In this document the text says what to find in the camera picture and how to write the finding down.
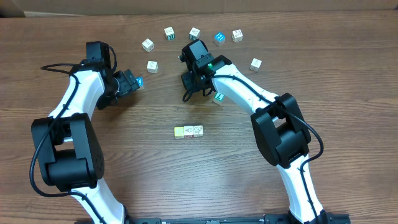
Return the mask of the blue X wooden block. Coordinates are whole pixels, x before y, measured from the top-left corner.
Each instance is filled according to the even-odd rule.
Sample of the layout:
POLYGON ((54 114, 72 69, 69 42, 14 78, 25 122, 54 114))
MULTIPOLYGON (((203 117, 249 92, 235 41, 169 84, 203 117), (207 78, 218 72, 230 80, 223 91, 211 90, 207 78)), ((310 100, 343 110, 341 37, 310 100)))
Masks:
POLYGON ((144 89, 144 79, 142 77, 137 77, 136 81, 139 85, 139 90, 143 90, 144 89))

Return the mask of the wooden block yellow blue side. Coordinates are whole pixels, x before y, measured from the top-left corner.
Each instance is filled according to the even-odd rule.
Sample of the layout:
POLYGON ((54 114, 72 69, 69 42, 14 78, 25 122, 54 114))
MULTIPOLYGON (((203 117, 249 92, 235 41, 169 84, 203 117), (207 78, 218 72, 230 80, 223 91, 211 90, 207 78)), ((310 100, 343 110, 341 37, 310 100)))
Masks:
POLYGON ((142 48, 146 52, 151 52, 154 49, 154 43, 150 39, 146 39, 142 42, 142 48))

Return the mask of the red E wooden block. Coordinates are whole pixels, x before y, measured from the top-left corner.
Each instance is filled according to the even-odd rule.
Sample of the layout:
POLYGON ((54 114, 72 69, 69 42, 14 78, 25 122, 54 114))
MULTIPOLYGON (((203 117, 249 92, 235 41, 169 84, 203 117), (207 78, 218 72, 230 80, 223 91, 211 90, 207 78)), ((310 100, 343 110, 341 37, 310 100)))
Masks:
POLYGON ((193 126, 193 136, 195 138, 203 137, 203 126, 202 125, 193 126))

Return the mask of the red D wooden block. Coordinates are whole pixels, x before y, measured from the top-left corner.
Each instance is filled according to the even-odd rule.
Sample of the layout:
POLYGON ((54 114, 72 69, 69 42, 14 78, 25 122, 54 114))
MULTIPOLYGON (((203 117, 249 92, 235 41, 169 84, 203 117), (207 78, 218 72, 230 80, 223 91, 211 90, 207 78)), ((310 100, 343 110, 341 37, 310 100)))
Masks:
POLYGON ((183 133, 184 133, 184 138, 192 138, 194 136, 193 126, 184 126, 183 133))

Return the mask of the yellow top wooden block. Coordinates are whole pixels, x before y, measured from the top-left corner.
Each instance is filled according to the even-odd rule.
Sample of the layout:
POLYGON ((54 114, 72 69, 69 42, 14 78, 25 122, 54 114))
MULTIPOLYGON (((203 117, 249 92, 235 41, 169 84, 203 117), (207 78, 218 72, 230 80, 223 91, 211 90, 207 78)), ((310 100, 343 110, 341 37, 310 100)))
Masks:
POLYGON ((183 139, 185 137, 184 127, 174 127, 175 139, 183 139))

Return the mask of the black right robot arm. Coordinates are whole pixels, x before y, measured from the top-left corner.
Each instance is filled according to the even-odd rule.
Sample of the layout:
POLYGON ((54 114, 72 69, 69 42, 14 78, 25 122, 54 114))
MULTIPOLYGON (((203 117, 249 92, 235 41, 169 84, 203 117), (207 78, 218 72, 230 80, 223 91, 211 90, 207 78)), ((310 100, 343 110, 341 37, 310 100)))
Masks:
POLYGON ((214 57, 202 40, 194 40, 179 56, 188 71, 182 75, 188 101, 196 92, 219 92, 248 113, 259 152, 278 168, 289 197, 292 223, 320 223, 324 209, 309 172, 311 137, 317 132, 304 121, 296 99, 266 91, 220 55, 214 57))

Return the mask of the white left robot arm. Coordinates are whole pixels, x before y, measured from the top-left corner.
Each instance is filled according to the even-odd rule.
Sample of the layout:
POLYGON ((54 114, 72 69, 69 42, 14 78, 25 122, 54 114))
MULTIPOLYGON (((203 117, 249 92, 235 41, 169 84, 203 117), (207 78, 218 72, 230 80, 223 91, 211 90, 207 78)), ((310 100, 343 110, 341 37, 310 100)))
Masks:
POLYGON ((130 70, 116 69, 113 48, 101 41, 86 43, 86 58, 70 68, 58 106, 32 123, 30 184, 43 197, 75 198, 91 223, 132 223, 104 180, 104 155, 91 118, 95 109, 117 103, 141 84, 130 70))

